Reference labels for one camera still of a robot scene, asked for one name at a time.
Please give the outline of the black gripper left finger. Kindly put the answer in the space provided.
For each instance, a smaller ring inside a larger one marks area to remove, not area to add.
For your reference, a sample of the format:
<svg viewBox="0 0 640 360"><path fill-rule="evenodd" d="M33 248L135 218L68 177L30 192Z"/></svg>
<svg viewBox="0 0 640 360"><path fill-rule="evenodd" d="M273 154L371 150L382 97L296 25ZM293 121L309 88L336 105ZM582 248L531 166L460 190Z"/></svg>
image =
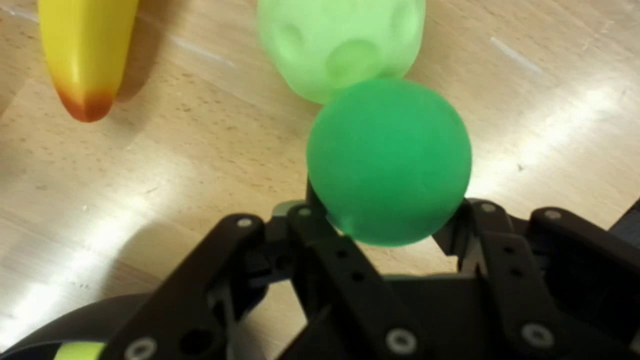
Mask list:
<svg viewBox="0 0 640 360"><path fill-rule="evenodd" d="M224 360L236 323L287 279L305 325L280 360L425 360L427 334L316 198L232 213L112 336L100 360Z"/></svg>

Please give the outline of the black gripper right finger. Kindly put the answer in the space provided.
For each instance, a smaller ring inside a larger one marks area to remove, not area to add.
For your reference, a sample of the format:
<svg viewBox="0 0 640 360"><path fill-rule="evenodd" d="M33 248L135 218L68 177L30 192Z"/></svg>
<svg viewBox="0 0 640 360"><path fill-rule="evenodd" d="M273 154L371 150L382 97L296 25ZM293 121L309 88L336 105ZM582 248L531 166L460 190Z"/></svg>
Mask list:
<svg viewBox="0 0 640 360"><path fill-rule="evenodd" d="M522 220L467 200L433 239L480 279L516 357L638 360L640 251L619 235L553 206Z"/></svg>

